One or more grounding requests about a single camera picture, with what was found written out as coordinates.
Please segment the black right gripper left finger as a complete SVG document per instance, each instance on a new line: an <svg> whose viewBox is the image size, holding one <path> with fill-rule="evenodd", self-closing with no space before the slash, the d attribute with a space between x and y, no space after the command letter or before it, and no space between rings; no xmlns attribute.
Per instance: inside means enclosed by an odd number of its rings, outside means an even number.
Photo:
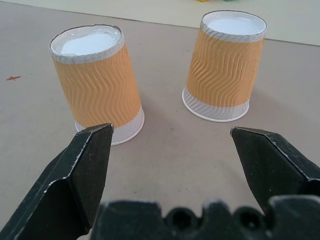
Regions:
<svg viewBox="0 0 320 240"><path fill-rule="evenodd" d="M0 240L77 240L93 227L106 184L114 126L78 132L43 170Z"/></svg>

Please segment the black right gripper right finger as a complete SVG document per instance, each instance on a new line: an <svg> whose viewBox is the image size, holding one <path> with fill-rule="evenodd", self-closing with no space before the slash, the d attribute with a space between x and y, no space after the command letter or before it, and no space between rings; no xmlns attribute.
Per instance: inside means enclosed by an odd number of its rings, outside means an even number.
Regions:
<svg viewBox="0 0 320 240"><path fill-rule="evenodd" d="M274 196L320 197L320 167L280 134L234 126L230 135L248 186L263 212Z"/></svg>

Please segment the orange ribbed paper cup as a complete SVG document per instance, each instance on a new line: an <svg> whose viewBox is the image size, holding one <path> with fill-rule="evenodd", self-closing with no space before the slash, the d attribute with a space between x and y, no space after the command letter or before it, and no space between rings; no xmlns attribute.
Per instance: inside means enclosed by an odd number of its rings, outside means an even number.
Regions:
<svg viewBox="0 0 320 240"><path fill-rule="evenodd" d="M77 131L111 123L112 145L134 138L145 114L123 31L115 25L73 27L49 50Z"/></svg>
<svg viewBox="0 0 320 240"><path fill-rule="evenodd" d="M248 112L266 30L264 19L244 11L217 10L202 17L182 91L192 114L224 123Z"/></svg>

